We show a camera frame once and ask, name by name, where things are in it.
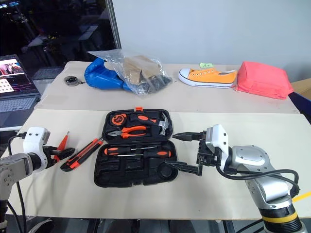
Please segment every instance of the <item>white wall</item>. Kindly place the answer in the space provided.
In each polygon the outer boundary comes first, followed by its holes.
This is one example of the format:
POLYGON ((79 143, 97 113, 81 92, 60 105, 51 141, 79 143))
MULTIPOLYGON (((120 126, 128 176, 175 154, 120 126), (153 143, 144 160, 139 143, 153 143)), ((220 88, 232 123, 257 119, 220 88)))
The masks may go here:
POLYGON ((311 77, 311 0, 113 0, 121 46, 164 63, 241 64, 311 77))

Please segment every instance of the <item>white shoe sole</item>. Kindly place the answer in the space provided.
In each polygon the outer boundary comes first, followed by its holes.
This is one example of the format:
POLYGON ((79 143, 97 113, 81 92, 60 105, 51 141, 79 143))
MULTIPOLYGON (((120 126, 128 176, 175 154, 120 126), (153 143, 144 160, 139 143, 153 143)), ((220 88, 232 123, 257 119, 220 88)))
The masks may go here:
POLYGON ((192 81, 184 76, 182 76, 179 72, 178 78, 185 84, 190 86, 197 86, 197 87, 215 87, 215 88, 230 88, 232 87, 233 83, 202 83, 197 81, 192 81))

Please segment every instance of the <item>laptop screen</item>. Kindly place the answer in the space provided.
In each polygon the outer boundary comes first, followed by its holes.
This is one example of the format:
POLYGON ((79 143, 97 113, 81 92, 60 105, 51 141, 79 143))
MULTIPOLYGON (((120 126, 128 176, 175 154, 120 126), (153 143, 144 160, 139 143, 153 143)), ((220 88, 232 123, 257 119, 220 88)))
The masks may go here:
POLYGON ((17 56, 0 57, 0 97, 14 97, 38 93, 35 84, 29 79, 17 56))

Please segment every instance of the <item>black tool case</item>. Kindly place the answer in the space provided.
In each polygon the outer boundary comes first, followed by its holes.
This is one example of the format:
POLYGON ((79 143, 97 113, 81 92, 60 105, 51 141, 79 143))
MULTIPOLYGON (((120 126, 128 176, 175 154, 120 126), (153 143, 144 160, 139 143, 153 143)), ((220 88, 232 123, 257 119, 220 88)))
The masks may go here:
POLYGON ((149 185, 172 181, 176 178, 178 170, 171 168, 164 163, 166 160, 177 160, 174 144, 168 139, 173 133, 172 121, 169 112, 163 109, 143 109, 137 107, 136 110, 120 110, 110 112, 106 116, 105 125, 102 132, 103 139, 108 142, 102 146, 98 152, 94 182, 100 187, 131 187, 132 185, 149 185), (168 127, 165 135, 160 135, 161 127, 149 125, 137 120, 137 116, 145 116, 150 120, 164 120, 165 114, 168 120, 168 127), (143 134, 122 138, 120 135, 110 136, 113 131, 120 131, 122 128, 135 126, 146 126, 146 130, 137 130, 131 134, 143 134), (166 158, 145 158, 145 156, 112 156, 106 155, 107 149, 115 147, 130 147, 132 150, 128 154, 154 153, 158 151, 170 151, 170 157, 166 158), (156 147, 151 149, 141 149, 145 147, 156 147))

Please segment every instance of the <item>red pouch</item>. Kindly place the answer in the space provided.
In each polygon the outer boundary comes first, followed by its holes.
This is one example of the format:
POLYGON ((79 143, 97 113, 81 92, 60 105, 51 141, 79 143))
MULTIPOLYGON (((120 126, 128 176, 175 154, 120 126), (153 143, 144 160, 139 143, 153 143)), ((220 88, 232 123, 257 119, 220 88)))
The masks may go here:
POLYGON ((285 99, 294 91, 284 70, 257 62, 242 63, 237 90, 274 99, 285 99))

